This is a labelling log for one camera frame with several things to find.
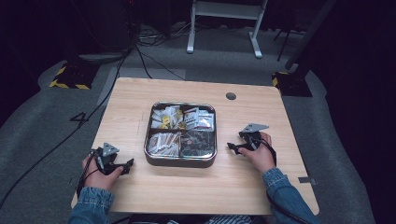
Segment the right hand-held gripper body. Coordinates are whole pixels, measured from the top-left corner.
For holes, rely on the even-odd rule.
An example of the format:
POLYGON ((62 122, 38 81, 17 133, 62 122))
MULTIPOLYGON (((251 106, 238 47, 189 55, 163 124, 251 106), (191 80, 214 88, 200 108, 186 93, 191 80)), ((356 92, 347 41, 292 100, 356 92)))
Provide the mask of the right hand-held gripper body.
POLYGON ((240 133, 239 136, 246 142, 245 148, 248 150, 256 150, 262 140, 261 130, 268 129, 265 124, 249 123, 240 133))

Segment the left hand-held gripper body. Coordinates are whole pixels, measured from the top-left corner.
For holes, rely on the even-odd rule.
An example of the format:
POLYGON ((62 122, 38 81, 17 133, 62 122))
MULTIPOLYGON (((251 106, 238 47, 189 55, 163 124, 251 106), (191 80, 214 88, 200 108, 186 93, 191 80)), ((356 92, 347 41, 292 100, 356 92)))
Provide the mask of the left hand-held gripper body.
POLYGON ((115 163, 119 151, 117 147, 109 143, 104 143, 102 147, 93 151, 97 167, 102 174, 110 175, 116 168, 123 167, 123 164, 115 163))

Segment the square metal compartment box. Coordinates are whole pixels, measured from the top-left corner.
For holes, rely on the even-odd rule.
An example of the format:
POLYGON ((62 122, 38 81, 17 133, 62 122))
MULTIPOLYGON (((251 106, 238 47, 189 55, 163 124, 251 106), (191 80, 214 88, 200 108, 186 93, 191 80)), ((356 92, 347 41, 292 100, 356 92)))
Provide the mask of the square metal compartment box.
POLYGON ((149 164, 157 165, 157 166, 171 166, 171 167, 189 167, 189 168, 207 168, 211 166, 218 154, 217 151, 217 125, 216 125, 216 111, 212 105, 208 104, 195 104, 195 103, 183 103, 183 102, 157 102, 150 109, 149 120, 148 120, 148 129, 145 139, 144 152, 146 155, 146 159, 149 164), (184 133, 188 131, 197 131, 197 130, 187 130, 186 126, 184 129, 178 130, 169 130, 169 129, 155 129, 151 127, 151 115, 154 109, 165 109, 169 105, 178 105, 183 112, 186 110, 192 109, 194 107, 199 107, 200 109, 207 110, 210 113, 215 115, 215 128, 214 128, 214 138, 215 138, 215 153, 213 156, 209 158, 190 158, 190 157, 182 157, 179 155, 177 157, 169 157, 169 156, 153 156, 147 152, 149 146, 149 139, 155 133, 181 133, 181 137, 184 133))

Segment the person's right hand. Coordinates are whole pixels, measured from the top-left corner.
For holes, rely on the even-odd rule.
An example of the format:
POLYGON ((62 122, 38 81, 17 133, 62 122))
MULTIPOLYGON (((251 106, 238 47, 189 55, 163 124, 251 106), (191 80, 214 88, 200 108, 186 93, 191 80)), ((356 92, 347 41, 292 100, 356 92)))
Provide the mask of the person's right hand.
POLYGON ((275 162, 273 155, 268 148, 272 145, 271 136, 267 133, 261 133, 262 139, 267 143, 266 145, 260 145, 258 149, 251 151, 244 147, 238 149, 238 152, 243 156, 250 159, 253 166, 262 174, 265 174, 272 168, 275 168, 275 162))

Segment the person's left hand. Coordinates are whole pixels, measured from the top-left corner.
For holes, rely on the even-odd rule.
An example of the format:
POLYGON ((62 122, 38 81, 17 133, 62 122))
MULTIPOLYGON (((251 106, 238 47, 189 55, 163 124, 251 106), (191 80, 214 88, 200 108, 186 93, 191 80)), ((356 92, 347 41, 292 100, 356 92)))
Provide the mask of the person's left hand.
POLYGON ((84 186, 97 188, 97 189, 105 189, 111 190, 116 180, 120 177, 123 168, 116 168, 110 175, 104 175, 100 171, 97 171, 97 165, 95 161, 91 161, 88 166, 87 175, 85 178, 84 186))

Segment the pile of dark packets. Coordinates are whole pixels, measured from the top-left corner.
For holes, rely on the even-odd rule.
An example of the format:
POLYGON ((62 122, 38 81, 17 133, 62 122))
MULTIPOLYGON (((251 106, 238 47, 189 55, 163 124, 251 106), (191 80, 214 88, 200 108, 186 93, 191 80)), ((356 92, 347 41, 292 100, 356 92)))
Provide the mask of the pile of dark packets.
POLYGON ((182 157, 209 158, 215 153, 213 132, 188 131, 181 137, 182 157))

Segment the pile of white stick sachets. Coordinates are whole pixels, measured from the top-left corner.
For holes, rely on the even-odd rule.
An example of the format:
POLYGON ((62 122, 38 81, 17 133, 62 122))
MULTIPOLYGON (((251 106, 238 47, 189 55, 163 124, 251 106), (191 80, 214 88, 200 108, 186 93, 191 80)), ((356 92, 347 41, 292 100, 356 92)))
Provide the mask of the pile of white stick sachets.
POLYGON ((155 133, 148 142, 147 152, 153 156, 177 157, 181 133, 155 133))

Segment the pile of red-white printed packets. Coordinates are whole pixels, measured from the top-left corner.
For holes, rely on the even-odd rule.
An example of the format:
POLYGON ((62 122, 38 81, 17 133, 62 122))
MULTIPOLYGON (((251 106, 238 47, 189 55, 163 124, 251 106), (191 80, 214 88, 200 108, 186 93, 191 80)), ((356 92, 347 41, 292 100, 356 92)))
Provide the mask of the pile of red-white printed packets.
POLYGON ((187 130, 213 132, 215 115, 207 110, 194 107, 184 112, 184 122, 187 130))

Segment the pile of white tea bags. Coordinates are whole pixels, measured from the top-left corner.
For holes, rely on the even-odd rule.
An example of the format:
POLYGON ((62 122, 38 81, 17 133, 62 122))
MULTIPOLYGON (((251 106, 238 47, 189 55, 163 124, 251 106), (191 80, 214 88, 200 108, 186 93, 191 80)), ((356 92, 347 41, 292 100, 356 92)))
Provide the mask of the pile of white tea bags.
POLYGON ((178 130, 184 129, 185 126, 183 112, 178 105, 169 105, 165 109, 154 109, 152 111, 152 128, 178 130))

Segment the yellow-black striped stand base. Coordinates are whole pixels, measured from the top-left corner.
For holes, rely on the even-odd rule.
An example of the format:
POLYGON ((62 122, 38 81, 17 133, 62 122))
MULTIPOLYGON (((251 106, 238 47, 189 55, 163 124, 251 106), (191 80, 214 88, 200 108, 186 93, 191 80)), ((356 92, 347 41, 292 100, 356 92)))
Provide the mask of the yellow-black striped stand base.
POLYGON ((273 85, 282 96, 311 97, 305 78, 287 72, 274 72, 272 74, 273 85))
POLYGON ((52 88, 90 90, 100 66, 64 63, 49 84, 52 88))

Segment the person's striped clothing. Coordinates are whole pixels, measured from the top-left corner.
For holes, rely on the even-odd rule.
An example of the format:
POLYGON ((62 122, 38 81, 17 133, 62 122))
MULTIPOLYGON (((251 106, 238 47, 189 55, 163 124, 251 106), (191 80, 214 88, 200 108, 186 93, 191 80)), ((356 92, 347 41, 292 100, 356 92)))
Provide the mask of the person's striped clothing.
POLYGON ((166 224, 251 224, 252 219, 246 215, 189 216, 180 220, 172 218, 166 224))

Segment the black tripod legs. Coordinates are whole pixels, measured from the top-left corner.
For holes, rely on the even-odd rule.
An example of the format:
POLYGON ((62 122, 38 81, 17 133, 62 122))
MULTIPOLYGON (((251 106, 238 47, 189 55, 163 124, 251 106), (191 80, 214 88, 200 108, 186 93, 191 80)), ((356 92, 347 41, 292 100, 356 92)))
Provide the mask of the black tripod legs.
POLYGON ((281 40, 281 47, 280 47, 279 53, 276 58, 276 60, 278 62, 282 58, 282 55, 283 55, 286 47, 296 48, 300 44, 300 41, 302 39, 301 33, 298 33, 294 30, 286 31, 286 30, 280 29, 277 32, 276 36, 274 37, 274 41, 277 41, 281 35, 283 35, 283 39, 281 40))

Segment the dark slanted stand pole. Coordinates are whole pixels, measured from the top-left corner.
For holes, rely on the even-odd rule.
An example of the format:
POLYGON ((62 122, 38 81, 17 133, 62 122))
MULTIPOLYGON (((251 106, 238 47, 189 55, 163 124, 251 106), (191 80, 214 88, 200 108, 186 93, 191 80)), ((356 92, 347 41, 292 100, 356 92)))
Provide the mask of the dark slanted stand pole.
POLYGON ((309 70, 310 66, 316 59, 315 55, 315 44, 317 40, 315 36, 323 22, 327 19, 328 15, 332 11, 332 8, 337 0, 324 0, 321 8, 316 12, 315 17, 311 20, 311 23, 302 38, 297 49, 290 55, 284 67, 290 70, 295 64, 298 65, 296 71, 309 70))

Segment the dark equipment cabinet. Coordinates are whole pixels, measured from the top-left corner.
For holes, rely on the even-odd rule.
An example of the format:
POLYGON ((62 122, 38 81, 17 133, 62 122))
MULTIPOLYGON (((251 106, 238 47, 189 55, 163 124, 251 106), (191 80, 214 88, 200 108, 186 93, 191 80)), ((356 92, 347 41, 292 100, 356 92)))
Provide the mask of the dark equipment cabinet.
POLYGON ((133 19, 126 0, 70 0, 89 34, 104 51, 127 51, 133 19))

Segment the white metal stand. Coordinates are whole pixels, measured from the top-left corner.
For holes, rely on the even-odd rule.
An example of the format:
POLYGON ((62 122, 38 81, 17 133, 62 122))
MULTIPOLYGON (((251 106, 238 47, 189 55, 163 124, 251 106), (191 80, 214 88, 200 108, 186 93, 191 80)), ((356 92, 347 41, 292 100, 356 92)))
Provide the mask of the white metal stand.
POLYGON ((254 30, 248 33, 248 38, 253 48, 255 57, 260 59, 262 57, 262 51, 257 40, 257 35, 262 24, 267 2, 268 0, 262 0, 259 6, 248 6, 241 4, 192 0, 191 28, 186 51, 189 54, 194 52, 195 22, 198 16, 241 19, 255 21, 254 30))

